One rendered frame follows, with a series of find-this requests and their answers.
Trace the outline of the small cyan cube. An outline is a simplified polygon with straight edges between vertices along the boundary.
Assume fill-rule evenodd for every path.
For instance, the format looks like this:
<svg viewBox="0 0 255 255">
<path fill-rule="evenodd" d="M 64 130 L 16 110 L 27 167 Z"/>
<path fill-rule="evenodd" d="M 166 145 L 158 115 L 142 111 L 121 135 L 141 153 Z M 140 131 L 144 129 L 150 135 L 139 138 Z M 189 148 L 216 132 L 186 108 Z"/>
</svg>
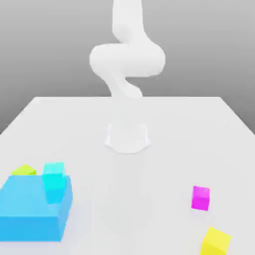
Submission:
<svg viewBox="0 0 255 255">
<path fill-rule="evenodd" d="M 46 163 L 43 168 L 42 180 L 47 202 L 49 204 L 60 203 L 66 189 L 64 163 Z"/>
</svg>

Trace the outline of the small magenta cube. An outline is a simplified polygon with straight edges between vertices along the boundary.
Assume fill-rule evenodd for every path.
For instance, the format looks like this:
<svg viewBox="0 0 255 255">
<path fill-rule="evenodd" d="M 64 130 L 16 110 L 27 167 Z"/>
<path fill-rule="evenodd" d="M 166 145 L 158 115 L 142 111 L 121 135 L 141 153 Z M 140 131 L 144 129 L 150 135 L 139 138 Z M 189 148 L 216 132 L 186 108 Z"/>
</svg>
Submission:
<svg viewBox="0 0 255 255">
<path fill-rule="evenodd" d="M 210 189 L 207 187 L 193 186 L 191 208 L 208 211 L 210 204 Z"/>
</svg>

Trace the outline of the small lime green cube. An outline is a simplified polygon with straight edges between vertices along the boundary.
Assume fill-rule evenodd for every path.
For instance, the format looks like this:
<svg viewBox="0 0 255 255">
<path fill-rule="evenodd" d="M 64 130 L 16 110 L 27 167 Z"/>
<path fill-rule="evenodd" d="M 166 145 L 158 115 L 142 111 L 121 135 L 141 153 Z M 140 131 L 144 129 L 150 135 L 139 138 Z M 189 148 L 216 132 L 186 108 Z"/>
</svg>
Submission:
<svg viewBox="0 0 255 255">
<path fill-rule="evenodd" d="M 12 175 L 36 175 L 36 170 L 28 164 L 24 164 L 12 171 Z"/>
</svg>

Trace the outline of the small yellow cube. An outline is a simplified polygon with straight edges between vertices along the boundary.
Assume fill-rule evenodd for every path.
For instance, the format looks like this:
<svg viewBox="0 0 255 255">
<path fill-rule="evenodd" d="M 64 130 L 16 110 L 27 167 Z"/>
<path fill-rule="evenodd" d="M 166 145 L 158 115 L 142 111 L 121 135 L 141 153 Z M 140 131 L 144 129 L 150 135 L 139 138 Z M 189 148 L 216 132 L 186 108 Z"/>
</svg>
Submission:
<svg viewBox="0 0 255 255">
<path fill-rule="evenodd" d="M 209 227 L 202 241 L 200 255 L 227 255 L 231 236 Z"/>
</svg>

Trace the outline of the large blue box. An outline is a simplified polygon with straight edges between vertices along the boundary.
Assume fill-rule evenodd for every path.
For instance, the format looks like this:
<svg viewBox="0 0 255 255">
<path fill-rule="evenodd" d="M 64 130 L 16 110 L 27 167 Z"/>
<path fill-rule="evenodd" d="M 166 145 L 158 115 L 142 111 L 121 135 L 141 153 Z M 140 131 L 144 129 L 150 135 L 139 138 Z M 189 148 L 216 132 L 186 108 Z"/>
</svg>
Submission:
<svg viewBox="0 0 255 255">
<path fill-rule="evenodd" d="M 41 175 L 11 175 L 0 188 L 0 242 L 59 242 L 72 205 L 64 191 L 46 191 Z"/>
</svg>

